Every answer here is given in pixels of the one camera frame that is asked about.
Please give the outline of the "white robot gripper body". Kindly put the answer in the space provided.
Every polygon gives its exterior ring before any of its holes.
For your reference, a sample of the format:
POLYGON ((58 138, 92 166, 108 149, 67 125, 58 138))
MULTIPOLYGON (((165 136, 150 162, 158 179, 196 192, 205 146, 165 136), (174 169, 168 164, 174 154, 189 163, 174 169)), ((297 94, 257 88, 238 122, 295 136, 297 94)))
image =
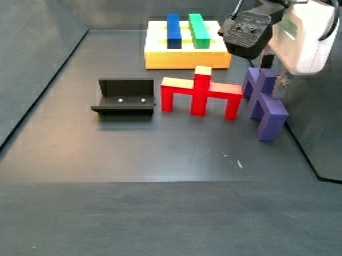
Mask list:
POLYGON ((295 3, 272 26, 268 46, 292 75, 317 73, 337 31, 337 9, 320 0, 295 3))

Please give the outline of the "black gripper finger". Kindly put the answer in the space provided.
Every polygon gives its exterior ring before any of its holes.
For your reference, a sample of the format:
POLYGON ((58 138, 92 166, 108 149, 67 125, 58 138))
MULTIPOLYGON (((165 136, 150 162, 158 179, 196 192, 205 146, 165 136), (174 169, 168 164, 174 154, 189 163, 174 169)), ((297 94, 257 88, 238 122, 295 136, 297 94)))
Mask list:
POLYGON ((260 62, 260 67, 269 69, 272 67, 272 62, 273 62, 273 55, 272 54, 263 54, 261 55, 261 62, 260 62))

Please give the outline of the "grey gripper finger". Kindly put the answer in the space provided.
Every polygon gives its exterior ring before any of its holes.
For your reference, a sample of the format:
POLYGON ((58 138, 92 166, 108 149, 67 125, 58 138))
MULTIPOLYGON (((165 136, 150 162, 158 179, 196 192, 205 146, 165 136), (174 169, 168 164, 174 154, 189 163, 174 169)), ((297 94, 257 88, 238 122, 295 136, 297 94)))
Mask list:
POLYGON ((289 85, 289 80, 287 75, 285 74, 279 75, 275 79, 271 96, 276 99, 281 99, 285 95, 288 85, 289 85))

